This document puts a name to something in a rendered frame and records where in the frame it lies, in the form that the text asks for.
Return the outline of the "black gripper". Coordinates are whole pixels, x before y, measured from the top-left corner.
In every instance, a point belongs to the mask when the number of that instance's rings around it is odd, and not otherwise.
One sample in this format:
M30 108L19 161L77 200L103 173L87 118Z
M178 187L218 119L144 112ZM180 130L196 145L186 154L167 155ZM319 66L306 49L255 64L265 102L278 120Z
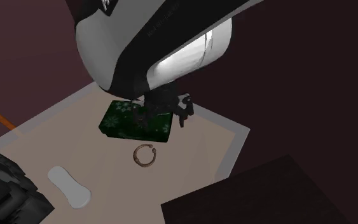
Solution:
M189 93L178 94L176 82L171 81L144 94L144 101L132 100L134 122L145 131L149 130L148 120L156 115L173 113L179 117L179 125L194 115L193 101Z

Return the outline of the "dark green flowered box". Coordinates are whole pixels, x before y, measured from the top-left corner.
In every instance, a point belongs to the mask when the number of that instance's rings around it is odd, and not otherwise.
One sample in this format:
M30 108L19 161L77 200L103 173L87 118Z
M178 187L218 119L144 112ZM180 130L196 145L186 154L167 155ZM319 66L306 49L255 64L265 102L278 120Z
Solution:
M113 100L99 124L99 130L107 137L166 143L169 140L173 113L156 115L148 120L145 131L134 122L132 103Z

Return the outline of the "beige table with grey rim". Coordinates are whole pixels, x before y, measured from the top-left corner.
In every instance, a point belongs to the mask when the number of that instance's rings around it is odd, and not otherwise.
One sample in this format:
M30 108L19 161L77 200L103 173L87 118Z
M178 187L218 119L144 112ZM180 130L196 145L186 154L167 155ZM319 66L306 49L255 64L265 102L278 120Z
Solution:
M249 129L200 106L169 140L115 139L98 128L113 96L91 83L0 137L0 153L16 162L54 206L41 224L165 224L161 205L226 179ZM91 201L73 209L48 179L64 167Z

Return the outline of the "pale grey oblong pad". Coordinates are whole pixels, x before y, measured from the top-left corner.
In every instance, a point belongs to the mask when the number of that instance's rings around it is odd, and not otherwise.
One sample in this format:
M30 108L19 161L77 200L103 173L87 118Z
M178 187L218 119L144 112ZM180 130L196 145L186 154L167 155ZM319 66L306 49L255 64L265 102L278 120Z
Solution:
M48 171L48 179L64 194L73 209L84 208L91 201L91 191L79 184L63 167L52 167Z

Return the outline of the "dark brown cabinet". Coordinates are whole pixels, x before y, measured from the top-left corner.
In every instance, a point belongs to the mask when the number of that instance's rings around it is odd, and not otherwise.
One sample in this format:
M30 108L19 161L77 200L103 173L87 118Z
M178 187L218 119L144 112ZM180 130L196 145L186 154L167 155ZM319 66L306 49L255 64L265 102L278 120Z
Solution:
M351 224L289 155L161 205L165 224Z

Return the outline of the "dark patterned robot stand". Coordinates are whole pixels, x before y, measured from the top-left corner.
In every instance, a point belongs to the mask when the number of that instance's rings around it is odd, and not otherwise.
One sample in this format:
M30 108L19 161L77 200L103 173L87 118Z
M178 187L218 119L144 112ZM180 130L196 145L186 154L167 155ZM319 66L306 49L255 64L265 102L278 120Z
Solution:
M40 224L53 210L18 164L0 154L0 224Z

